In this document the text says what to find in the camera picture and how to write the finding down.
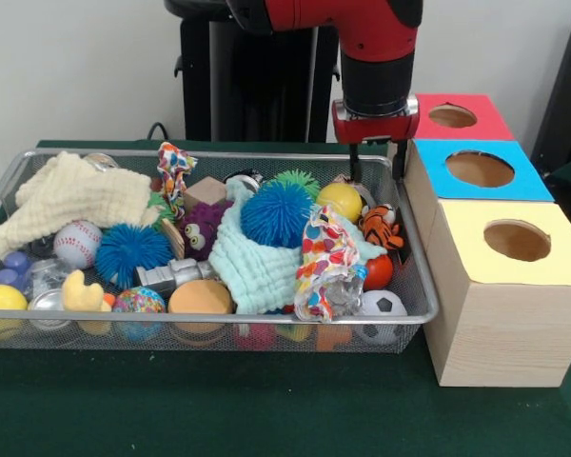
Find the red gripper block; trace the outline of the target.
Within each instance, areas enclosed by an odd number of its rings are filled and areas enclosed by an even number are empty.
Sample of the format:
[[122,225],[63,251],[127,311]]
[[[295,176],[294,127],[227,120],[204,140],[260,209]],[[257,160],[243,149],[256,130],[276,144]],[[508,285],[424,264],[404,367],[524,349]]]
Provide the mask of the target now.
[[379,140],[396,142],[396,152],[392,158],[392,177],[395,181],[402,182],[408,140],[415,136],[420,123],[420,104],[415,94],[410,94],[404,108],[394,115],[364,117],[353,114],[346,109],[343,100],[332,102],[331,113],[337,141],[342,145],[349,145],[352,182],[360,182],[362,178],[358,144]]

